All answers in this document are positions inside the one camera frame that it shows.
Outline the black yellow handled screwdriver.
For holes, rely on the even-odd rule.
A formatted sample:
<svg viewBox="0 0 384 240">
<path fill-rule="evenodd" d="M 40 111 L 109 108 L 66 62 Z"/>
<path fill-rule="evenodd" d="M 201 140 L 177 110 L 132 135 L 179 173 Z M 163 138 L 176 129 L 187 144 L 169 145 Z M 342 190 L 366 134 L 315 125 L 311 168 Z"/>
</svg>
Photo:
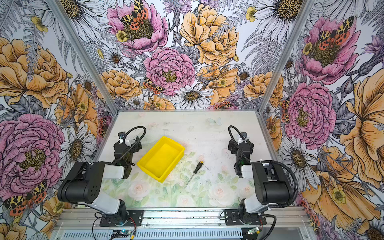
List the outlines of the black yellow handled screwdriver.
<svg viewBox="0 0 384 240">
<path fill-rule="evenodd" d="M 198 173 L 198 171 L 202 168 L 204 162 L 203 161 L 199 161 L 199 163 L 197 164 L 196 168 L 194 169 L 193 171 L 193 174 L 191 175 L 191 177 L 189 178 L 189 180 L 187 181 L 187 183 L 185 184 L 184 188 L 186 188 L 188 186 L 188 184 L 191 182 L 191 180 L 193 179 L 193 177 Z"/>
</svg>

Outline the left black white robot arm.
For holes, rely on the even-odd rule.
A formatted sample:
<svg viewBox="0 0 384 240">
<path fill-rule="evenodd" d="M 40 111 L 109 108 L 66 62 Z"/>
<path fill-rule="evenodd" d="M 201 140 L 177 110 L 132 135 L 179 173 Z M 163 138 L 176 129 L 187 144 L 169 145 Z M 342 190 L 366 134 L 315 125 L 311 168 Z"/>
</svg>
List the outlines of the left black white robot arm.
<svg viewBox="0 0 384 240">
<path fill-rule="evenodd" d="M 128 179 L 135 165 L 133 155 L 142 149 L 141 140 L 146 131 L 138 126 L 119 133 L 114 144 L 115 159 L 111 162 L 75 163 L 59 187 L 58 199 L 97 210 L 104 220 L 116 226 L 124 225 L 129 220 L 125 202 L 103 192 L 101 185 L 103 180 Z"/>
</svg>

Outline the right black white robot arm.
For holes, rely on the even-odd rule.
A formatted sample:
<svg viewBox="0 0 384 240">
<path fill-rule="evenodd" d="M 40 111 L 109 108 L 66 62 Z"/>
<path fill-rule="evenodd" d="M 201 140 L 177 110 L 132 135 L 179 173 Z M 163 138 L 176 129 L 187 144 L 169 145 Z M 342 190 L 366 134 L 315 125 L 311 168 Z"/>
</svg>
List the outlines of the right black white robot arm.
<svg viewBox="0 0 384 240">
<path fill-rule="evenodd" d="M 277 161 L 260 160 L 252 162 L 250 156 L 254 144 L 241 133 L 237 140 L 232 133 L 228 150 L 236 156 L 234 170 L 244 180 L 254 185 L 254 193 L 241 199 L 237 210 L 225 210 L 227 226 L 256 225 L 267 223 L 265 212 L 270 209 L 286 208 L 298 195 L 298 183 L 295 174 Z"/>
</svg>

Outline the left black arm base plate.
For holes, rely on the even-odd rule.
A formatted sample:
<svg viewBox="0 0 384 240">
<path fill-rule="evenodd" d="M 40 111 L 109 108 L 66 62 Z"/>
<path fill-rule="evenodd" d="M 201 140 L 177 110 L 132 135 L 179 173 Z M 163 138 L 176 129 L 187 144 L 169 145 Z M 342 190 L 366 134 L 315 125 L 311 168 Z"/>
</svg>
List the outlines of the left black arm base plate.
<svg viewBox="0 0 384 240">
<path fill-rule="evenodd" d="M 101 227 L 140 227 L 144 218 L 144 210 L 127 210 L 123 216 L 119 214 L 106 215 L 101 219 Z"/>
</svg>

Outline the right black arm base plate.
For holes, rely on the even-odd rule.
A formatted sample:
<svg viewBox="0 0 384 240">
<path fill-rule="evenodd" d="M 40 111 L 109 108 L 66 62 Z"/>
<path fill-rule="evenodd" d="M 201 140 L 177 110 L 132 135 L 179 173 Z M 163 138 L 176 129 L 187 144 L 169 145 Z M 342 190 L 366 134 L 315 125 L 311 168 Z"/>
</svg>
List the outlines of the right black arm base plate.
<svg viewBox="0 0 384 240">
<path fill-rule="evenodd" d="M 238 209 L 225 209 L 224 221 L 226 226 L 264 226 L 267 224 L 266 218 L 264 216 L 258 214 L 249 214 Z"/>
</svg>

